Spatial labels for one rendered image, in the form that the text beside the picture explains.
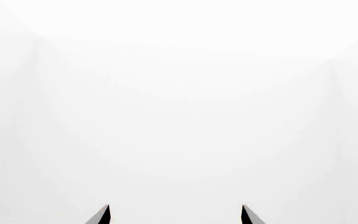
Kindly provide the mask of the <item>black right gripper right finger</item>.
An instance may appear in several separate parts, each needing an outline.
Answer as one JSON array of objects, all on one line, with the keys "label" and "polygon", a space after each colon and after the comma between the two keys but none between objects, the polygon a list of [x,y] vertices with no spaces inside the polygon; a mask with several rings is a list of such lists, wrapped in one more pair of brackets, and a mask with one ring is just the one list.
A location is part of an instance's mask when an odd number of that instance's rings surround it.
[{"label": "black right gripper right finger", "polygon": [[242,205],[241,222],[242,224],[266,224],[247,205]]}]

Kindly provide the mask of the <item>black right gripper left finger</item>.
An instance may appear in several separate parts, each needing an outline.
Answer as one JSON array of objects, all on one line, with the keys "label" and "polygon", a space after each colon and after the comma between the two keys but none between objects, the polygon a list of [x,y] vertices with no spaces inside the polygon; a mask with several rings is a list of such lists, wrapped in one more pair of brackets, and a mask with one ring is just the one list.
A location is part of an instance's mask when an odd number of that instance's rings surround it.
[{"label": "black right gripper left finger", "polygon": [[111,213],[109,205],[103,206],[96,214],[94,214],[85,224],[110,224]]}]

